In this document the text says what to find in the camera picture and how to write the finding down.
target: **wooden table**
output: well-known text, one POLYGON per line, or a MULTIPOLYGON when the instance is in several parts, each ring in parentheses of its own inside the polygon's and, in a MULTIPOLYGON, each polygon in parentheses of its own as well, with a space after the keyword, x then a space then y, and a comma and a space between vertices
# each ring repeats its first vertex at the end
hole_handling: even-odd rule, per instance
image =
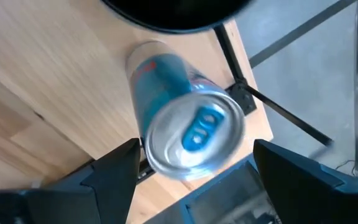
MULTIPOLYGON (((226 30, 256 88, 236 23, 226 30)), ((158 34, 119 20, 97 0, 0 0, 0 189, 47 184, 138 137, 124 62, 150 39, 223 88, 234 83, 213 31, 158 34)), ((251 153, 254 139, 272 139, 256 103, 241 148, 217 173, 251 153)), ((153 175, 137 186, 128 222, 145 222, 214 175, 191 182, 153 175)))

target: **blue pull tab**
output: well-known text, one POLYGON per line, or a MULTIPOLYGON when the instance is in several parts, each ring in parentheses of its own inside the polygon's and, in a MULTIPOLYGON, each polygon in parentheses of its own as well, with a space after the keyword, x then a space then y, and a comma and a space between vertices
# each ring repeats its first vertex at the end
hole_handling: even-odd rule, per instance
POLYGON ((190 152, 203 149, 213 137, 223 118, 223 114, 212 108, 200 108, 183 136, 183 147, 190 152))

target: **blue can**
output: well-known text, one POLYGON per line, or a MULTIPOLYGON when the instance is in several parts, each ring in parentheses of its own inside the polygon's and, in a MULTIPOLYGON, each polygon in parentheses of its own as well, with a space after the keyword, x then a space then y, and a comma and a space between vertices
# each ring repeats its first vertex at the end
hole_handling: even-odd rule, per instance
POLYGON ((200 178, 220 168, 241 144, 240 106, 166 44, 141 44, 126 67, 154 170, 175 179, 200 178))

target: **concrete floor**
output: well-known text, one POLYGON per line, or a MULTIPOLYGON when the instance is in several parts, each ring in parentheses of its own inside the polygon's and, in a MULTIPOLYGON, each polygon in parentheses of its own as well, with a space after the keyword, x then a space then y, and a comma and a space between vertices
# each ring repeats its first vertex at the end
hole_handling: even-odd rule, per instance
MULTIPOLYGON (((251 58, 335 0, 257 0, 237 16, 251 58)), ((356 3, 309 31, 253 69, 259 90, 336 141, 319 161, 336 167, 354 158, 354 42, 356 3)), ((321 147, 265 107, 275 144, 304 156, 321 147)), ((352 164, 342 168, 349 173, 352 164)))

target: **black round object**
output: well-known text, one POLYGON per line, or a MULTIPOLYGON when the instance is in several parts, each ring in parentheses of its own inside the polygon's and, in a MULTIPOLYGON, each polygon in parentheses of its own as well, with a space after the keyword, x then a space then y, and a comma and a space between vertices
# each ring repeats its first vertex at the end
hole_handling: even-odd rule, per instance
POLYGON ((250 0, 103 0, 123 18, 170 34, 211 29, 234 16, 250 0))

